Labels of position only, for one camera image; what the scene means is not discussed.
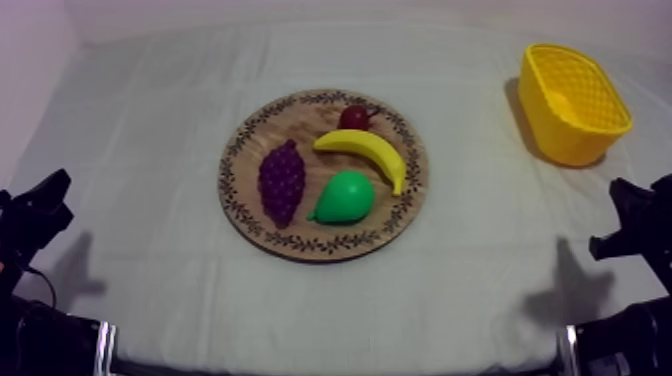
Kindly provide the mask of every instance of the decorative plate border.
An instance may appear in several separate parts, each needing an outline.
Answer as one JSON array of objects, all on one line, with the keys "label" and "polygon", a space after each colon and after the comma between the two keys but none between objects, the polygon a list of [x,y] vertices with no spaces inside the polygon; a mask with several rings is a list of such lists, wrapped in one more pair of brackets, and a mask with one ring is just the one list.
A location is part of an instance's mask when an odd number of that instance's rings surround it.
[{"label": "decorative plate border", "polygon": [[[255,134],[257,128],[266,124],[274,116],[281,114],[283,111],[300,104],[335,104],[344,103],[346,106],[361,105],[370,111],[378,111],[379,116],[382,115],[385,119],[392,123],[394,132],[401,137],[402,143],[407,148],[406,158],[406,182],[407,188],[399,197],[399,202],[392,206],[389,218],[384,222],[384,226],[380,230],[362,231],[354,235],[337,235],[329,240],[320,240],[317,237],[304,238],[300,235],[283,235],[280,231],[269,231],[263,228],[261,222],[257,220],[252,212],[246,207],[244,203],[238,201],[238,192],[234,188],[236,177],[232,171],[233,161],[238,156],[245,144]],[[224,149],[224,154],[219,166],[218,188],[220,193],[220,201],[229,219],[235,220],[242,225],[239,230],[245,232],[246,236],[254,239],[263,240],[272,245],[282,245],[290,247],[292,250],[299,252],[326,252],[333,255],[342,249],[351,249],[362,244],[374,244],[376,240],[381,238],[381,235],[394,235],[395,231],[406,224],[402,224],[404,215],[409,212],[414,205],[421,205],[422,202],[416,203],[414,197],[420,189],[424,187],[421,181],[421,175],[426,171],[422,170],[420,164],[421,153],[424,153],[424,148],[421,142],[416,140],[414,132],[409,129],[403,117],[396,112],[390,111],[385,106],[377,105],[366,99],[363,95],[347,92],[343,90],[310,90],[288,95],[274,102],[262,107],[261,110],[250,116],[243,126],[237,131],[235,138],[229,142]],[[350,257],[347,259],[335,260],[315,260],[311,262],[339,262],[346,261],[352,258],[357,258],[366,255],[365,252],[361,255]],[[295,261],[308,261],[303,259],[294,259],[287,255],[279,255],[284,258],[290,258]]]}]

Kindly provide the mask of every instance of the table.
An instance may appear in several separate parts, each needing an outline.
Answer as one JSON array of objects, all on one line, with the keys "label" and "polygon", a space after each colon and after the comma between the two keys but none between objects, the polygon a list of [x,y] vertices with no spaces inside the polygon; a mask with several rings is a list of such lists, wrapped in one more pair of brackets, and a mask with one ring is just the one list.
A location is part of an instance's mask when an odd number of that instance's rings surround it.
[{"label": "table", "polygon": [[[524,47],[600,61],[634,130],[589,169],[536,158],[516,100]],[[640,257],[595,262],[609,181],[671,172],[670,65],[576,39],[398,20],[241,23],[103,44],[73,63],[10,187],[65,167],[76,217],[35,267],[59,308],[120,327],[120,352],[273,374],[464,373],[546,364],[554,329],[665,295]],[[250,113],[298,90],[387,102],[423,138],[429,194],[384,250],[310,266],[256,250],[216,176]],[[19,288],[47,298],[38,280]]]}]

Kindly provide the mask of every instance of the floral pattern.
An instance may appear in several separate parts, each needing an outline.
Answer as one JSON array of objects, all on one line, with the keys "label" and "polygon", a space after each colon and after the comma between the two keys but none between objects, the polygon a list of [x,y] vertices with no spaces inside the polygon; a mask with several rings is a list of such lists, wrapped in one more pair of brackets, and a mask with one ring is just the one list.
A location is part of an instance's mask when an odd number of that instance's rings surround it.
[{"label": "floral pattern", "polygon": [[[379,231],[362,231],[354,235],[338,235],[327,240],[319,238],[306,239],[300,235],[283,235],[277,230],[265,230],[260,221],[254,218],[245,204],[238,202],[238,192],[234,189],[236,178],[232,171],[233,160],[245,147],[247,141],[252,138],[259,125],[267,123],[269,119],[279,115],[297,102],[300,104],[324,105],[342,102],[348,106],[361,105],[371,111],[378,111],[388,122],[392,123],[394,132],[401,138],[402,143],[407,148],[407,189],[399,198],[399,202],[392,207],[389,218],[384,222],[383,228]],[[284,97],[262,108],[254,117],[245,121],[235,139],[225,150],[219,170],[219,191],[224,210],[231,219],[244,226],[248,236],[260,238],[265,243],[271,245],[289,247],[299,252],[326,252],[331,255],[341,249],[352,249],[362,244],[374,244],[374,241],[380,239],[382,233],[394,234],[402,226],[403,218],[414,205],[414,195],[422,187],[421,174],[420,151],[418,150],[415,136],[406,124],[406,121],[399,114],[385,107],[370,103],[363,97],[335,90],[300,95],[298,98],[296,95]]]}]

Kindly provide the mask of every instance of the yellow banana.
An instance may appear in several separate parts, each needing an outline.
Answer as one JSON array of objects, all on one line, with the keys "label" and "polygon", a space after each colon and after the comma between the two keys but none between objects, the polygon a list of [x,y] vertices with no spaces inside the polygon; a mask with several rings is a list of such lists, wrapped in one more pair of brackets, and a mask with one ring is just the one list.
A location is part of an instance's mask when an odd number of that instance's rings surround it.
[{"label": "yellow banana", "polygon": [[406,163],[394,147],[380,136],[357,129],[341,129],[315,140],[313,149],[353,153],[372,160],[392,182],[392,195],[401,195],[406,179]]}]

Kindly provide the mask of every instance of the green pear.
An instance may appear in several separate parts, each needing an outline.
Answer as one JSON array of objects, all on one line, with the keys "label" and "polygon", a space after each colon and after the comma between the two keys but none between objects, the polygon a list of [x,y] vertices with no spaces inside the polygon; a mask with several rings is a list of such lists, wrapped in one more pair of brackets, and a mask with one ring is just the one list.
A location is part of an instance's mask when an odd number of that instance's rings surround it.
[{"label": "green pear", "polygon": [[319,223],[359,221],[371,211],[373,184],[358,171],[342,171],[334,175],[322,191],[317,206],[308,216]]}]

